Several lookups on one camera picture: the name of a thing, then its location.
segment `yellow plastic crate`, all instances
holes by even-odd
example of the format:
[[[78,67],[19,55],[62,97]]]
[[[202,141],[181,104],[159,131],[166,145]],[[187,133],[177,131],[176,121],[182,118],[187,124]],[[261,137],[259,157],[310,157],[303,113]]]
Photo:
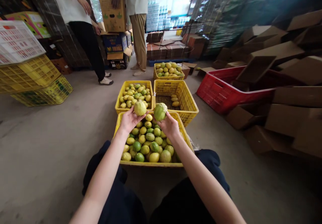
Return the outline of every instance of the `yellow plastic crate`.
[[[48,87],[60,72],[46,55],[0,67],[0,93],[18,93]]]
[[[57,105],[65,101],[73,88],[65,77],[60,76],[50,86],[11,95],[26,106]]]
[[[172,106],[171,95],[177,95],[179,106]],[[154,81],[154,106],[164,103],[168,111],[175,111],[180,115],[184,127],[192,121],[199,110],[192,94],[183,80],[155,80]]]
[[[191,142],[190,142],[190,138],[188,137],[187,132],[184,129],[184,126],[182,124],[182,121],[180,120],[180,117],[179,117],[178,113],[176,113],[176,112],[169,112],[169,113],[174,119],[176,119],[178,121],[179,130],[183,135],[184,141],[187,143],[187,145],[189,146],[191,151],[194,152],[194,149],[192,148],[192,145],[191,145]],[[118,115],[118,117],[117,117],[114,136],[115,136],[118,128],[121,125],[123,114],[124,113],[120,113]],[[136,162],[136,161],[124,161],[124,160],[121,160],[120,164],[134,165],[134,166],[147,166],[147,167],[166,167],[166,168],[182,168],[183,167],[182,163],[150,163],[150,162]]]
[[[184,73],[182,72],[183,76],[166,76],[166,77],[159,77],[157,74],[157,69],[155,66],[157,64],[162,64],[162,63],[156,63],[154,64],[154,72],[153,72],[153,79],[154,80],[183,80],[184,79]]]
[[[151,95],[151,109],[147,109],[148,111],[152,111],[154,109],[154,96],[153,96],[153,88],[152,88],[152,82],[151,81],[124,81],[121,90],[118,94],[116,104],[115,104],[115,110],[116,113],[119,114],[121,112],[126,112],[130,110],[129,108],[121,108],[121,103],[120,103],[120,97],[123,96],[123,92],[125,92],[126,87],[128,87],[129,84],[140,84],[145,85],[146,88],[150,89],[150,95]]]

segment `person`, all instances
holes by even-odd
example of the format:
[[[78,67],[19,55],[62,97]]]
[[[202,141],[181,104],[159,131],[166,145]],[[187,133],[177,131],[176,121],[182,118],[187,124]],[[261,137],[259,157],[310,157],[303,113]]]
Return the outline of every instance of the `person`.
[[[60,13],[66,24],[69,24],[79,44],[86,53],[101,85],[112,85],[108,79],[111,73],[105,72],[96,34],[100,35],[100,27],[91,20],[91,6],[86,0],[56,0]]]
[[[132,107],[123,115],[112,142],[106,141],[92,157],[83,181],[84,199],[70,224],[148,223],[142,203],[124,185],[127,174],[119,166],[129,133],[144,117],[136,116]],[[230,197],[218,155],[209,149],[194,154],[181,136],[178,122],[168,112],[158,124],[171,141],[188,177],[164,197],[149,223],[245,223]]]
[[[117,7],[120,0],[112,0],[114,8]],[[127,13],[130,17],[133,27],[134,52],[137,63],[132,70],[134,76],[140,76],[145,73],[147,68],[147,51],[145,45],[145,21],[148,13],[148,0],[127,0]]]

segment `white plastic crate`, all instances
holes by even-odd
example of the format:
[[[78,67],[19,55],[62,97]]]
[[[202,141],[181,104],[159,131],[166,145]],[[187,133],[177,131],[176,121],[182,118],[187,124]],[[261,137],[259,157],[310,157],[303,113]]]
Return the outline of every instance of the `white plastic crate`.
[[[21,63],[44,53],[23,21],[0,21],[0,65]]]

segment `blue pallet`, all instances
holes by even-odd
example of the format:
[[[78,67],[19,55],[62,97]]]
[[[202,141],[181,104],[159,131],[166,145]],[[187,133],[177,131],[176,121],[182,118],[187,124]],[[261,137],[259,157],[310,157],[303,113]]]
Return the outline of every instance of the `blue pallet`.
[[[153,67],[155,63],[162,63],[162,62],[188,62],[193,63],[195,59],[161,59],[161,60],[147,60],[150,67]]]

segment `concrete floor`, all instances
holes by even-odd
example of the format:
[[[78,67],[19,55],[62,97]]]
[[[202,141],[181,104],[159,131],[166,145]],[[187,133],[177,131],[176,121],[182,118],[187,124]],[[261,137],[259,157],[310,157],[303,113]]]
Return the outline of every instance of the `concrete floor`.
[[[152,81],[152,70],[149,67],[140,80]],[[112,86],[98,85],[93,71],[67,76],[74,92],[61,105],[28,108],[0,95],[0,223],[69,221],[82,200],[88,161],[113,137],[121,85],[137,79],[130,69],[110,72]],[[195,94],[201,82],[196,72],[186,82],[200,110],[187,133],[201,148],[219,154],[231,195],[245,220],[262,224],[318,220],[321,204],[307,187],[304,170],[283,159],[255,156],[242,133]],[[185,176],[184,170],[126,169],[127,185],[142,200],[148,216]]]

